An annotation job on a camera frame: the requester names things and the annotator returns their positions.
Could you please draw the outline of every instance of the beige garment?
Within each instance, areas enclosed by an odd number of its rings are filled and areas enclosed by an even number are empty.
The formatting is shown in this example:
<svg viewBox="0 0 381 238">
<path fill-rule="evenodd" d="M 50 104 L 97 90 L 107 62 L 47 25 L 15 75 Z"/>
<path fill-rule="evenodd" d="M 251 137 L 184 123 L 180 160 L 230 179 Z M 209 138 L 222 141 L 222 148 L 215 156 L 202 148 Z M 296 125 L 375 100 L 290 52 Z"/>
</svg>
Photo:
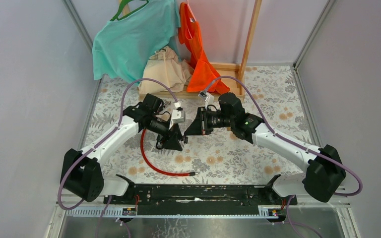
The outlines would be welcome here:
<svg viewBox="0 0 381 238">
<path fill-rule="evenodd" d="M 184 60 L 179 62 L 176 53 L 168 46 L 156 51 L 153 56 L 150 57 L 147 65 L 144 69 L 143 78 L 155 79 L 167 87 L 173 92 L 181 92 L 183 88 L 192 77 L 193 69 Z M 167 91 L 160 84 L 151 81 L 142 81 L 139 84 L 139 93 L 157 93 L 161 91 Z"/>
</svg>

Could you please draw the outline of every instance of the clothing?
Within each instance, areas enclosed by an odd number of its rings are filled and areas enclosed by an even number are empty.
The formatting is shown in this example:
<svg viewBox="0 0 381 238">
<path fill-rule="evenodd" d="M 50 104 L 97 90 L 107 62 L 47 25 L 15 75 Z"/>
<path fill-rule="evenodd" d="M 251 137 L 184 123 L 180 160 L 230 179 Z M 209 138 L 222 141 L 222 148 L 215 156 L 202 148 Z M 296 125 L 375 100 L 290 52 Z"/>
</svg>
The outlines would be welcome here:
<svg viewBox="0 0 381 238">
<path fill-rule="evenodd" d="M 190 65 L 195 68 L 192 79 L 189 82 L 187 92 L 200 92 L 204 90 L 220 74 L 209 63 L 202 46 L 202 34 L 199 23 L 191 17 L 190 10 L 186 3 L 180 4 L 179 42 L 185 44 L 191 53 Z M 218 92 L 224 94 L 230 91 L 223 82 L 218 80 L 208 92 Z"/>
<path fill-rule="evenodd" d="M 94 39 L 94 79 L 103 74 L 126 82 L 142 78 L 155 51 L 169 45 L 177 52 L 174 36 L 179 26 L 175 0 L 150 0 L 126 18 L 109 21 Z"/>
<path fill-rule="evenodd" d="M 162 50 L 156 51 L 155 55 L 150 57 L 143 78 L 155 79 L 172 90 L 172 92 L 181 92 L 186 81 L 191 78 L 192 69 L 184 60 L 179 62 L 177 54 L 168 46 Z M 163 86 L 151 82 L 142 81 L 139 84 L 139 93 L 157 93 L 167 91 Z"/>
</svg>

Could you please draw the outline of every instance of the wooden base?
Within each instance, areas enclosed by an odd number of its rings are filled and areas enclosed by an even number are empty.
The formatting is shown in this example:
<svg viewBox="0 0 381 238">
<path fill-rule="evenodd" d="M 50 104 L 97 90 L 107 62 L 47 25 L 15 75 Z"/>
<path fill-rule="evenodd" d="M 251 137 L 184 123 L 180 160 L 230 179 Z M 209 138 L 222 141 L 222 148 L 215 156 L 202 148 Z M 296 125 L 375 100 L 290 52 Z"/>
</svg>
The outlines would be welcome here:
<svg viewBox="0 0 381 238">
<path fill-rule="evenodd" d="M 239 78 L 239 69 L 240 65 L 235 63 L 211 63 L 212 66 L 218 71 L 221 76 L 231 76 L 234 78 Z M 245 78 L 242 77 L 242 83 L 245 83 Z M 230 92 L 236 94 L 236 97 L 240 98 L 240 100 L 245 98 L 245 90 L 241 87 L 239 83 L 234 81 L 233 79 L 224 78 L 222 79 L 223 83 L 225 83 L 229 88 Z M 153 93 L 154 96 L 159 98 L 170 97 L 169 92 L 158 92 Z M 220 94 L 212 93 L 215 97 L 215 101 L 218 100 Z M 178 99 L 199 99 L 198 92 L 197 93 L 188 93 L 186 92 L 186 88 L 182 92 L 175 93 L 175 96 Z"/>
</svg>

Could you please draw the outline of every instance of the floral tablecloth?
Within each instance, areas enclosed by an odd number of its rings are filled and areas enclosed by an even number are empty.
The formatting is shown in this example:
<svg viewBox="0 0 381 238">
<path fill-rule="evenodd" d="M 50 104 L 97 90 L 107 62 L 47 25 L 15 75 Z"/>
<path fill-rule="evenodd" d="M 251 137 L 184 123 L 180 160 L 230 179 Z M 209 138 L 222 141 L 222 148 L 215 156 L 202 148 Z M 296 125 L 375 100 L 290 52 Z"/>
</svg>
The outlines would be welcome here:
<svg viewBox="0 0 381 238">
<path fill-rule="evenodd" d="M 308 122 L 305 119 L 289 66 L 247 67 L 245 85 L 263 109 L 269 122 L 283 133 L 310 143 Z M 93 113 L 86 144 L 98 138 L 119 118 L 120 101 L 127 84 L 120 79 L 104 77 Z M 127 92 L 125 106 L 139 101 L 137 88 Z M 186 111 L 184 130 L 196 115 L 202 100 L 180 100 Z M 258 115 L 250 97 L 243 107 Z M 156 134 L 148 131 L 144 148 L 148 159 L 168 172 L 200 172 L 194 177 L 169 177 L 153 171 L 144 162 L 139 149 L 141 134 L 128 140 L 103 165 L 106 175 L 120 174 L 135 183 L 205 183 L 205 184 L 266 184 L 275 174 L 295 174 L 301 170 L 274 152 L 239 140 L 225 128 L 209 136 L 190 136 L 183 151 L 157 150 Z"/>
</svg>

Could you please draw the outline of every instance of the wooden clothes rack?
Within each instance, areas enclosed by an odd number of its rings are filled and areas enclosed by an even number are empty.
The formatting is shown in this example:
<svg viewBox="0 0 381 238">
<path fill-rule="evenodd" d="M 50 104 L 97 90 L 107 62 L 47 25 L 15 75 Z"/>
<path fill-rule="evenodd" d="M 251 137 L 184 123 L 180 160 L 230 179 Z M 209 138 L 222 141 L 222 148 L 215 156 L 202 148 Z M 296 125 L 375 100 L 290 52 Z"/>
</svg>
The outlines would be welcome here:
<svg viewBox="0 0 381 238">
<path fill-rule="evenodd" d="M 246 69 L 246 64 L 248 62 L 248 56 L 249 52 L 251 51 L 251 46 L 252 46 L 252 40 L 254 38 L 254 32 L 256 28 L 256 23 L 257 23 L 257 18 L 259 16 L 259 11 L 260 11 L 260 5 L 262 3 L 262 0 L 255 0 L 254 4 L 254 9 L 252 12 L 252 18 L 251 18 L 251 23 L 249 25 L 249 31 L 248 31 L 248 36 L 246 38 L 246 44 L 245 44 L 245 50 L 243 52 L 243 58 L 242 58 L 242 63 L 237 64 L 237 63 L 217 63 L 217 62 L 211 62 L 212 66 L 218 71 L 218 73 L 221 76 L 232 76 L 237 78 L 239 81 L 242 83 L 245 83 L 245 69 Z M 126 5 L 126 7 L 122 11 L 123 15 L 126 15 L 130 13 L 129 6 Z M 245 98 L 245 90 L 244 88 L 241 87 L 239 83 L 232 79 L 224 78 L 222 81 L 230 88 L 230 92 L 236 94 L 236 96 L 240 99 Z M 154 93 L 153 95 L 157 97 L 166 97 L 170 96 L 169 92 L 159 92 L 159 93 Z M 177 98 L 182 98 L 182 99 L 194 99 L 198 98 L 198 93 L 188 93 L 186 92 L 186 89 L 184 91 L 175 93 Z M 215 99 L 218 99 L 219 94 L 213 94 L 215 96 Z"/>
</svg>

